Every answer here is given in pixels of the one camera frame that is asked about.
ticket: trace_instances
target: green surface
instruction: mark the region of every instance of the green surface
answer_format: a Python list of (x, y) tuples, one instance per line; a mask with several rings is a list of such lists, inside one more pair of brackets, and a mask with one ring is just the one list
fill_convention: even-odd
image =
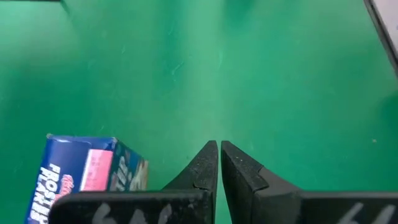
[(66, 3), (0, 2), (4, 223), (47, 133), (120, 138), (150, 189), (228, 139), (304, 189), (398, 190), (397, 82), (362, 0)]

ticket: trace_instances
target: cereal box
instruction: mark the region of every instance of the cereal box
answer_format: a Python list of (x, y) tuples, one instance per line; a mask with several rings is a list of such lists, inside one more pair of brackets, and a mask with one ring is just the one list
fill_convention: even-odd
[(70, 193), (145, 190), (147, 167), (116, 138), (49, 134), (25, 223), (48, 223), (52, 204)]

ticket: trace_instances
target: blue cereal box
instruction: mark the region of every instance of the blue cereal box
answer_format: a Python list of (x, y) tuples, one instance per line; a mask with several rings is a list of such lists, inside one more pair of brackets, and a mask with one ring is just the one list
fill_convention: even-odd
[(70, 193), (145, 190), (147, 168), (116, 138), (49, 134), (25, 223), (48, 223), (52, 204)]

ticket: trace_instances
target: green table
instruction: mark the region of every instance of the green table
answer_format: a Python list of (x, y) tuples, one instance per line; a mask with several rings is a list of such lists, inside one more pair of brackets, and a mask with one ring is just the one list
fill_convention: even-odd
[(303, 189), (398, 190), (398, 86), (362, 0), (66, 4), (0, 2), (4, 223), (47, 133), (120, 138), (150, 189), (228, 139)]

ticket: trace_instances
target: pink label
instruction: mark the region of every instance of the pink label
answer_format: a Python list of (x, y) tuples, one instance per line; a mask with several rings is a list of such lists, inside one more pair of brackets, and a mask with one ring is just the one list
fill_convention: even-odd
[(106, 190), (113, 152), (90, 149), (81, 180), (80, 190)]

